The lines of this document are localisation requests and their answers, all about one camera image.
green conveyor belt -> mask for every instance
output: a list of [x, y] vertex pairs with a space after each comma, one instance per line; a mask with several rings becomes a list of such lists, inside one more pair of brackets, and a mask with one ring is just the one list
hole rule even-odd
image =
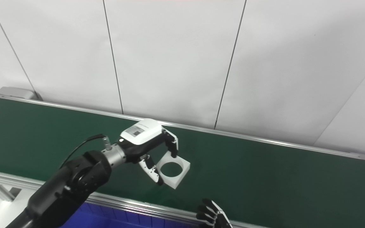
[[[88, 136], [115, 140], [134, 123], [0, 98], [0, 172], [45, 181]], [[191, 162], [176, 190], [124, 164], [99, 192], [187, 211], [207, 197], [232, 220], [270, 228], [365, 228], [365, 160], [166, 128]], [[83, 146], [78, 155], [91, 149], [103, 145]], [[165, 150], [150, 154], [158, 161]]]

black cable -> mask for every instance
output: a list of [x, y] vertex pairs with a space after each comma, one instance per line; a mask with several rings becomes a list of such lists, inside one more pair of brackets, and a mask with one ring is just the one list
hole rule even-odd
[[67, 158], [61, 163], [59, 169], [61, 169], [63, 167], [63, 165], [68, 161], [68, 159], [82, 146], [84, 145], [86, 142], [95, 140], [95, 139], [99, 139], [99, 138], [105, 138], [106, 136], [103, 134], [98, 134], [95, 136], [91, 136], [89, 138], [87, 138], [86, 140], [84, 140], [82, 143], [80, 143], [77, 147], [74, 148], [74, 150], [67, 156]]

robotic arm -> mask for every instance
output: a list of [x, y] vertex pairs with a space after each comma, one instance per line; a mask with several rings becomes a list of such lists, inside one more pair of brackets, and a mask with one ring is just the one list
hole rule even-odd
[[147, 153], [165, 143], [172, 157], [178, 153], [177, 137], [157, 121], [144, 119], [120, 134], [106, 149], [88, 151], [71, 160], [46, 181], [29, 199], [28, 206], [6, 228], [56, 228], [85, 202], [98, 187], [107, 183], [114, 168], [123, 163], [139, 163], [157, 184], [163, 180]]

black robotic finger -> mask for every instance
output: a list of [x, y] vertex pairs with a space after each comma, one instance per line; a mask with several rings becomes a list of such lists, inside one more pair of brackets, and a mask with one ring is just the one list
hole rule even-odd
[[223, 226], [221, 226], [221, 224], [219, 223], [218, 220], [215, 221], [215, 224], [213, 225], [214, 228], [224, 228]]
[[232, 228], [232, 225], [224, 214], [217, 215], [215, 224], [218, 224], [219, 228]]
[[213, 222], [214, 222], [213, 218], [209, 217], [208, 215], [206, 215], [202, 212], [197, 213], [196, 217], [197, 217], [197, 219], [205, 220], [205, 221], [209, 222], [210, 224], [213, 224]]
[[205, 205], [198, 206], [198, 210], [201, 212], [204, 212], [205, 214], [208, 214], [212, 218], [214, 218], [216, 216], [216, 213], [212, 210], [209, 210], [209, 208]]
[[202, 202], [207, 205], [209, 208], [211, 208], [215, 214], [219, 211], [219, 209], [215, 206], [214, 202], [210, 199], [204, 198], [202, 199]]

circular hole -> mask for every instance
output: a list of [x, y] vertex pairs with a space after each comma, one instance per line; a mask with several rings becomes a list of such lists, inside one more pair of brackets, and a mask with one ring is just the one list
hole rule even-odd
[[178, 176], [183, 171], [183, 168], [175, 162], [168, 162], [161, 166], [161, 172], [169, 177]]

